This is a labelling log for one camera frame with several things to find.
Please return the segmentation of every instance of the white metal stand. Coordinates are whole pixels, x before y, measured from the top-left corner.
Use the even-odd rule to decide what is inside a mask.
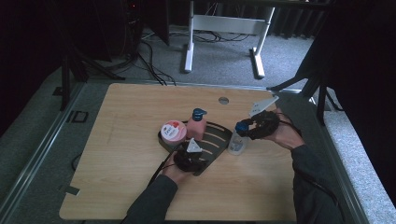
[[[271,11],[266,15],[265,20],[194,15],[194,2],[190,1],[190,40],[189,45],[187,46],[185,71],[188,73],[192,71],[192,55],[194,52],[194,43],[192,41],[193,32],[194,30],[205,30],[244,35],[260,35],[257,48],[252,49],[252,57],[257,69],[257,75],[259,77],[264,77],[265,74],[260,53],[262,52],[262,45],[264,44],[265,37],[267,36],[274,10],[275,8],[271,7]]]

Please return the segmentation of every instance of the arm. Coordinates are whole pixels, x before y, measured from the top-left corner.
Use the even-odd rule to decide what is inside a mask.
[[[179,185],[191,173],[179,170],[174,164],[174,155],[164,165],[161,175],[152,182],[128,209],[121,224],[158,224],[165,220],[166,212]]]
[[[275,112],[280,119],[290,123],[280,109]],[[295,171],[293,190],[297,223],[343,223],[341,211],[332,194],[325,192],[331,188],[331,174],[326,173],[321,159],[305,145],[303,138],[289,125],[279,123],[276,131],[264,139],[274,141],[291,151]]]

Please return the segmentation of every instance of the pump bottle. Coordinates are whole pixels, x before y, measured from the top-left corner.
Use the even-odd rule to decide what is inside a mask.
[[[238,132],[248,131],[248,125],[244,122],[237,122],[233,135],[231,136],[230,144],[228,145],[227,151],[235,156],[239,156],[248,144],[248,137],[241,137]]]
[[[201,108],[195,108],[192,111],[192,116],[186,125],[188,138],[194,138],[196,141],[201,141],[204,138],[206,120],[203,115],[205,114],[207,112]]]

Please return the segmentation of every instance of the wooden table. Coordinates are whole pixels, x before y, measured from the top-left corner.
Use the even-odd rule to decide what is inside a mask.
[[[220,97],[229,103],[222,105]],[[112,84],[70,186],[64,219],[123,219],[167,155],[157,133],[170,119],[187,120],[195,107],[230,130],[248,118],[268,91]],[[179,186],[167,220],[295,220],[290,152],[265,140],[240,156],[226,150],[199,176]]]

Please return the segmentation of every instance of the transparent bottle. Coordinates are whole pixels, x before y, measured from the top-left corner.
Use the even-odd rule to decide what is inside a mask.
[[[235,156],[241,155],[248,144],[248,137],[241,137],[238,134],[241,131],[248,131],[248,125],[244,122],[237,122],[227,148],[227,151]]]

